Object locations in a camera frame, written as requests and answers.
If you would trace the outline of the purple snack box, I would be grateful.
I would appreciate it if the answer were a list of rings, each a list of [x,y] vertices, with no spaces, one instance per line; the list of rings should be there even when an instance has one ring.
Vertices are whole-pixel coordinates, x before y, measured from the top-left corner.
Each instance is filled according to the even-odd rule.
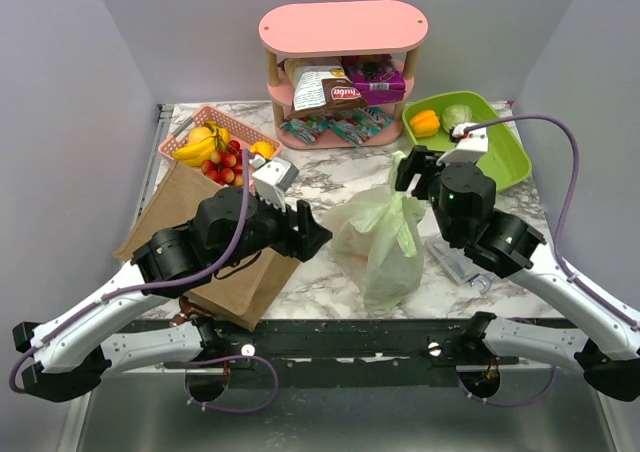
[[[406,83],[390,54],[345,56],[342,66],[368,105],[395,103],[403,99]]]

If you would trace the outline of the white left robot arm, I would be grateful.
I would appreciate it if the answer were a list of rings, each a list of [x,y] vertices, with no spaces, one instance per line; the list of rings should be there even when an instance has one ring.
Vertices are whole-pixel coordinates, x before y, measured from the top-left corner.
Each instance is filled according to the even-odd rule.
[[[212,366],[222,344],[194,322],[132,335],[121,330],[264,249],[306,262],[331,237],[304,200],[279,209],[246,189],[222,188],[200,202],[191,220],[157,231],[107,283],[66,313],[47,323],[16,325],[13,340],[22,356],[9,387],[66,402],[138,367],[192,360]]]

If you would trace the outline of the white snack bag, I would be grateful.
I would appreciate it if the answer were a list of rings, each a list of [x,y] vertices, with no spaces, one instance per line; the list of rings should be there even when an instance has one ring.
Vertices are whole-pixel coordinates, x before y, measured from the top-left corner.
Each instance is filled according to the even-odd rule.
[[[286,58],[281,67],[294,87],[293,114],[321,110],[325,105],[321,81],[345,77],[338,57]]]

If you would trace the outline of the brown Tuba snack bag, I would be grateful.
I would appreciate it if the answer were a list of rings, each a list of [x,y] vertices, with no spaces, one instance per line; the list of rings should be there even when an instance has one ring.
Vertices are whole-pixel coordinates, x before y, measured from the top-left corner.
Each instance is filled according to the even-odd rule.
[[[357,109],[368,105],[361,92],[348,78],[326,78],[321,81],[326,113]]]

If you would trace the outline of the light green plastic grocery bag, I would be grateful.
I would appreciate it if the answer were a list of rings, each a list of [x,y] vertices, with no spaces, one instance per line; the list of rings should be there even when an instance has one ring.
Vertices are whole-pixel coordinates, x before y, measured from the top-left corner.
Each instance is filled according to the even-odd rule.
[[[395,189],[401,161],[392,156],[386,185],[360,191],[323,215],[333,237],[330,256],[363,295],[369,311],[387,311],[421,284],[424,245],[418,224],[423,202]]]

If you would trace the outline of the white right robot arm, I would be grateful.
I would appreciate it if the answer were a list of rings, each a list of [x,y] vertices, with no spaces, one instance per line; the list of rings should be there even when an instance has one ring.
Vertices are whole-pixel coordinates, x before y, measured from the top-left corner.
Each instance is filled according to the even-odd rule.
[[[564,271],[542,233],[495,208],[496,184],[473,163],[444,165],[416,146],[399,161],[394,188],[431,206],[445,242],[475,265],[534,293],[572,324],[549,328],[477,313],[460,339],[469,362],[522,357],[575,371],[598,392],[624,402],[639,397],[639,327],[621,318],[599,286],[590,291]]]

